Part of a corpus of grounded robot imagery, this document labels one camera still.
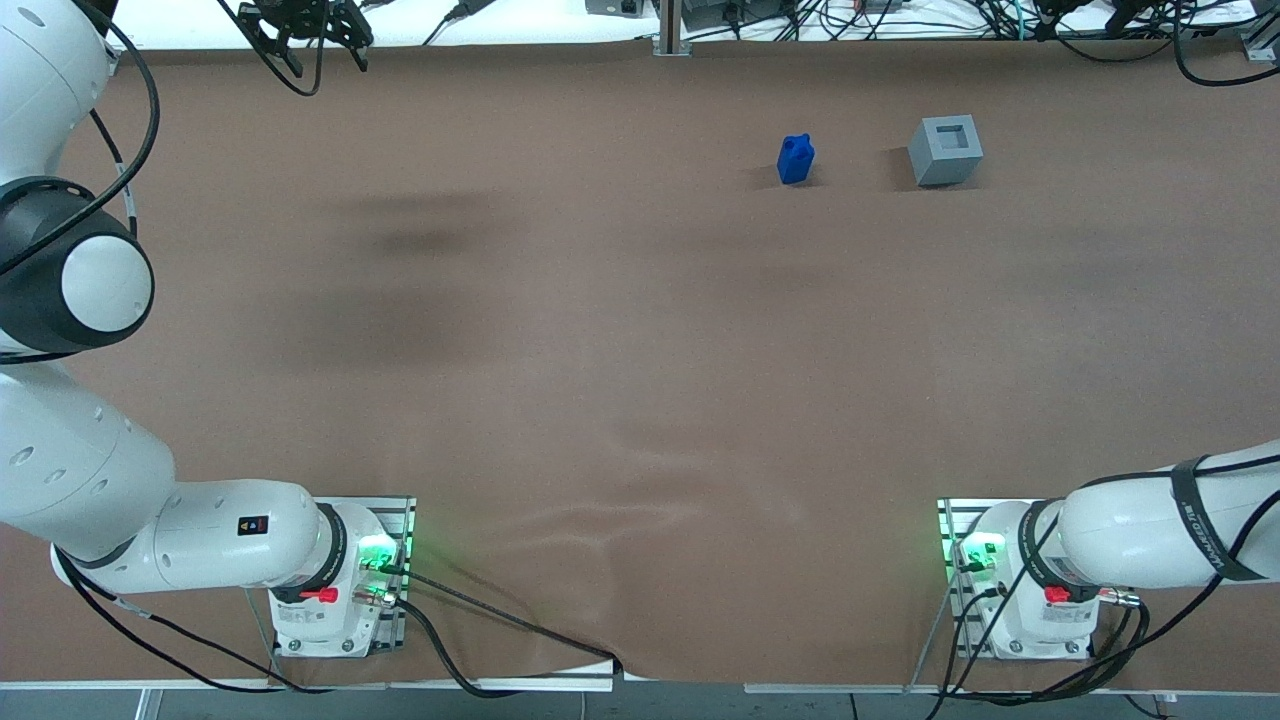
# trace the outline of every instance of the black strap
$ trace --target black strap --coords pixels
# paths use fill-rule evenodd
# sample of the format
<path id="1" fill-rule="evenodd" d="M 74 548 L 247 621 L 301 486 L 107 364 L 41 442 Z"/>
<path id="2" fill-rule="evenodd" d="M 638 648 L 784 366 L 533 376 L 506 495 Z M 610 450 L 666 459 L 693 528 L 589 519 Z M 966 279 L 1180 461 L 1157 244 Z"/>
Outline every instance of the black strap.
<path id="1" fill-rule="evenodd" d="M 1213 566 L 1213 570 L 1219 575 L 1238 583 L 1244 580 L 1263 580 L 1266 578 L 1249 570 L 1231 557 L 1231 551 L 1222 544 L 1222 538 L 1217 537 L 1217 530 L 1213 529 L 1213 523 L 1208 519 L 1208 512 L 1204 510 L 1204 501 L 1199 495 L 1199 483 L 1196 482 L 1196 468 L 1206 457 L 1208 455 L 1184 460 L 1174 465 L 1174 470 L 1170 474 L 1174 486 L 1174 502 L 1178 503 L 1178 515 L 1183 519 L 1183 527 L 1187 528 L 1187 534 L 1190 536 L 1192 542 L 1196 543 L 1196 547 L 1204 555 L 1204 560 L 1208 560 L 1208 564 Z"/>

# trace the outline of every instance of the cable connector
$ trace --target cable connector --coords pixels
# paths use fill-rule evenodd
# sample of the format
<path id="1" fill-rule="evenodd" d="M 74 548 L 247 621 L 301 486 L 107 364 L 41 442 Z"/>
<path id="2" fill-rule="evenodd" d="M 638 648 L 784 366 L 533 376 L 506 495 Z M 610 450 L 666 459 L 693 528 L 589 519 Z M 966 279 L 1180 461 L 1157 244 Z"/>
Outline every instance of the cable connector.
<path id="1" fill-rule="evenodd" d="M 151 612 L 142 610 L 141 607 L 133 605 L 132 602 L 124 600 L 123 597 L 116 596 L 116 598 L 113 600 L 111 603 L 115 605 L 116 607 L 123 607 L 124 610 L 128 610 L 129 612 L 137 615 L 138 618 L 142 618 L 143 620 L 151 619 Z"/>
<path id="2" fill-rule="evenodd" d="M 372 605 L 384 610 L 390 610 L 399 603 L 399 593 L 380 588 L 360 588 L 351 594 L 352 601 L 360 605 Z"/>
<path id="3" fill-rule="evenodd" d="M 493 0 L 462 0 L 444 14 L 444 22 L 471 17 L 493 4 Z"/>
<path id="4" fill-rule="evenodd" d="M 1117 588 L 1101 588 L 1098 589 L 1098 600 L 1101 602 L 1107 602 L 1110 605 L 1119 605 L 1120 607 L 1140 607 L 1142 598 L 1137 593 L 1128 591 L 1121 591 Z"/>

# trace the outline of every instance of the red button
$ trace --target red button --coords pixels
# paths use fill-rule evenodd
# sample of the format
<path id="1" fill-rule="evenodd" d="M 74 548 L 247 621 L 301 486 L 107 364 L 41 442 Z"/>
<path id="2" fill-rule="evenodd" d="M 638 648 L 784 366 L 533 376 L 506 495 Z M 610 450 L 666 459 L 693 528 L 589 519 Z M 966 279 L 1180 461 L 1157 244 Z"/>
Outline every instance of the red button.
<path id="1" fill-rule="evenodd" d="M 1066 602 L 1071 600 L 1071 593 L 1066 588 L 1060 588 L 1057 585 L 1050 585 L 1044 588 L 1044 600 L 1050 602 Z"/>
<path id="2" fill-rule="evenodd" d="M 320 602 L 338 602 L 338 588 L 321 588 L 319 591 L 302 591 L 302 597 L 314 597 Z"/>

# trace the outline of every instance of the white table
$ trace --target white table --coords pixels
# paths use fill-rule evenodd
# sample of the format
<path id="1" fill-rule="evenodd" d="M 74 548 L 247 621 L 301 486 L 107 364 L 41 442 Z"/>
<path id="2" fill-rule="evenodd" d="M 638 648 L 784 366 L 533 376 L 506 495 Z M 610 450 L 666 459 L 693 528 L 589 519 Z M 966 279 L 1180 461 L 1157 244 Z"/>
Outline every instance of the white table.
<path id="1" fill-rule="evenodd" d="M 1030 0 L 1004 0 L 1010 13 L 1021 3 L 1028 27 L 1034 27 Z M 228 0 L 234 9 L 239 0 Z M 372 26 L 375 45 L 381 47 L 420 45 L 456 0 L 394 0 L 370 9 L 366 18 Z M 833 0 L 831 13 L 837 18 L 852 14 L 851 0 Z M 1233 23 L 1254 15 L 1249 0 L 1235 0 L 1204 10 L 1197 24 Z M 872 20 L 878 15 L 872 14 Z M 1078 32 L 1097 32 L 1111 17 L 1111 6 L 1101 0 L 1070 13 L 1062 27 Z M 122 0 L 115 13 L 116 24 L 141 49 L 147 50 L 225 50 L 243 49 L 248 44 L 227 18 L 215 0 Z M 929 27 L 913 23 L 947 23 L 964 28 Z M 773 40 L 786 26 L 774 19 L 742 29 L 742 40 Z M 987 28 L 973 5 L 964 0 L 910 0 L 890 13 L 877 32 L 878 38 L 905 37 L 978 37 Z M 614 42 L 658 32 L 658 18 L 645 3 L 643 18 L 628 19 L 589 15 L 582 0 L 495 0 L 483 12 L 452 23 L 433 45 L 504 45 L 554 42 Z M 698 36 L 701 32 L 685 32 Z M 860 40 L 865 28 L 850 28 L 842 40 Z M 695 41 L 732 40 L 726 29 Z M 800 40 L 826 41 L 827 32 L 814 17 L 800 32 Z"/>

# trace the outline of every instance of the blue bottle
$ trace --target blue bottle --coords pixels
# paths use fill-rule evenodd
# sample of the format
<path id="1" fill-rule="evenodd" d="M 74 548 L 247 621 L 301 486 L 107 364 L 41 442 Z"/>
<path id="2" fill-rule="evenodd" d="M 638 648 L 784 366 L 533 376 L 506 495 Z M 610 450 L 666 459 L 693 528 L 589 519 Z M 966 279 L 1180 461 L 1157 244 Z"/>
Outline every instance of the blue bottle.
<path id="1" fill-rule="evenodd" d="M 788 135 L 782 140 L 782 152 L 778 154 L 778 178 L 782 184 L 804 182 L 813 165 L 813 145 L 809 133 Z"/>

